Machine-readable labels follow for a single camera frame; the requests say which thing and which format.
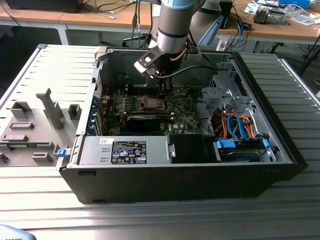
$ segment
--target motherboard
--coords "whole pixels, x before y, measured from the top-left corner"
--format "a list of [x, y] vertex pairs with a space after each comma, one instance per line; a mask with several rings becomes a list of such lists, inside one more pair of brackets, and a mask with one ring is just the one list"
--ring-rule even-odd
[[194, 113], [195, 98], [188, 88], [176, 88], [166, 99], [137, 89], [117, 89], [105, 109], [107, 136], [164, 136], [198, 134], [200, 125]]

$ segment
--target green circuit board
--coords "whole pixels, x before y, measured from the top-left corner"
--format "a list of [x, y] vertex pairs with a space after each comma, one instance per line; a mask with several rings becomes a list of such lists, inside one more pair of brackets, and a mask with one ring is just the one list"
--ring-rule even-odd
[[[140, 107], [139, 96], [127, 95], [117, 91], [111, 97], [107, 118], [107, 135], [125, 135], [126, 126], [124, 124], [127, 111], [138, 112]], [[194, 114], [193, 95], [188, 94], [185, 88], [174, 89], [165, 99], [165, 110], [167, 117], [163, 117], [160, 122], [160, 129], [152, 132], [142, 132], [141, 135], [164, 136], [167, 134], [198, 134], [199, 125]]]

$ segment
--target blue clip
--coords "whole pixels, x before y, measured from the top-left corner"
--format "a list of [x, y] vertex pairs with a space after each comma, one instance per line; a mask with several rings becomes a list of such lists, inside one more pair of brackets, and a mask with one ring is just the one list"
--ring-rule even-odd
[[68, 158], [68, 157], [70, 157], [69, 152], [70, 152], [70, 148], [61, 148], [56, 153], [56, 156], [58, 158]]
[[263, 143], [263, 145], [265, 146], [266, 149], [270, 146], [270, 144], [269, 144], [267, 139], [263, 139], [262, 143]]
[[236, 148], [235, 141], [230, 139], [219, 139], [216, 142], [216, 146], [218, 149], [235, 149]]

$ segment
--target warning label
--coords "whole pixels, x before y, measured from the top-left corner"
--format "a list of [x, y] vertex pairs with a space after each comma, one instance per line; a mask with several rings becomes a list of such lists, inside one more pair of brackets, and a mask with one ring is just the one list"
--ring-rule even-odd
[[146, 164], [145, 141], [114, 141], [112, 144], [112, 164]]

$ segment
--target blue cable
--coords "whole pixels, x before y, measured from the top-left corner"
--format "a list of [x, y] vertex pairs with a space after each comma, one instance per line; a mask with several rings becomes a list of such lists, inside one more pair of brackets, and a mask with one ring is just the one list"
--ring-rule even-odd
[[239, 40], [238, 40], [238, 44], [236, 45], [236, 47], [235, 47], [235, 49], [234, 49], [234, 52], [235, 51], [237, 51], [237, 49], [238, 49], [238, 47], [239, 47], [239, 44], [240, 44], [240, 42], [241, 42], [241, 36], [242, 36], [242, 31], [241, 31], [241, 27], [240, 27], [240, 25], [239, 25], [239, 23], [235, 20], [235, 19], [233, 19], [233, 18], [231, 18], [234, 22], [235, 22], [235, 24], [238, 26], [238, 30], [239, 30]]
[[246, 140], [246, 141], [249, 141], [249, 138], [246, 134], [246, 132], [244, 131], [244, 128], [242, 126], [242, 121], [241, 121], [241, 118], [235, 114], [232, 114], [228, 117], [228, 121], [227, 121], [227, 127], [228, 127], [228, 131], [229, 133], [236, 139], [236, 140], [239, 140], [238, 136], [235, 135], [232, 130], [231, 130], [231, 119], [232, 117], [236, 117], [236, 119], [238, 120], [238, 124], [239, 124], [239, 130], [240, 130], [240, 134], [241, 134], [241, 137]]

